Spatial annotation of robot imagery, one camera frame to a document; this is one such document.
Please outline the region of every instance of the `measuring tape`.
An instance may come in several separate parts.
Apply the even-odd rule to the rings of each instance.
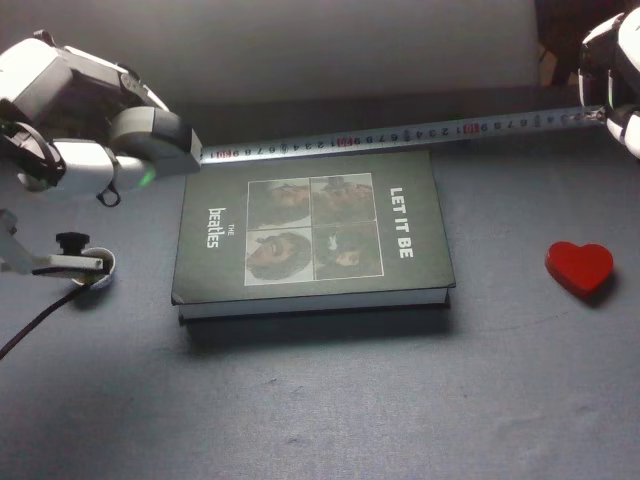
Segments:
[[[328,156],[365,151],[430,145],[516,133],[546,132],[600,125],[599,107],[572,107],[538,112],[497,115],[447,122],[375,128],[313,135],[287,140],[205,147],[202,165],[218,163]]]

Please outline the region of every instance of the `portrait photo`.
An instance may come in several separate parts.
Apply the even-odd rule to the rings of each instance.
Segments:
[[[313,281],[311,228],[247,232],[245,285]]]
[[[311,226],[308,178],[249,182],[249,230]]]
[[[383,275],[377,224],[313,229],[316,280]]]
[[[344,225],[376,219],[368,173],[311,178],[314,225]]]

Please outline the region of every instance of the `table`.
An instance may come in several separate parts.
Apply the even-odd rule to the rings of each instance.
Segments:
[[[170,305],[184,179],[115,209],[53,206],[0,167],[0,205],[30,249],[78,230],[118,259],[110,290],[0,363],[0,478],[637,478],[640,166],[603,130],[433,158],[458,284],[449,310],[188,328]],[[547,274],[558,240],[613,253],[599,304]],[[0,340],[68,288],[0,277]]]

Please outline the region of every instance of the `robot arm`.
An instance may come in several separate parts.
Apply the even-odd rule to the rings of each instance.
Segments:
[[[640,8],[584,39],[578,73],[582,105],[605,105],[609,132],[640,158]]]
[[[201,148],[192,128],[126,66],[58,48],[43,31],[0,55],[0,161],[15,163],[38,196],[98,198],[113,207],[120,192],[156,176],[199,171]],[[15,224],[0,210],[0,271],[68,277],[110,268],[78,248],[31,255]]]

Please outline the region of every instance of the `red heart-shaped box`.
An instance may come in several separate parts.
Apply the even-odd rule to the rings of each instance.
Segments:
[[[613,256],[602,245],[557,242],[549,248],[545,266],[560,285],[585,298],[611,275]]]

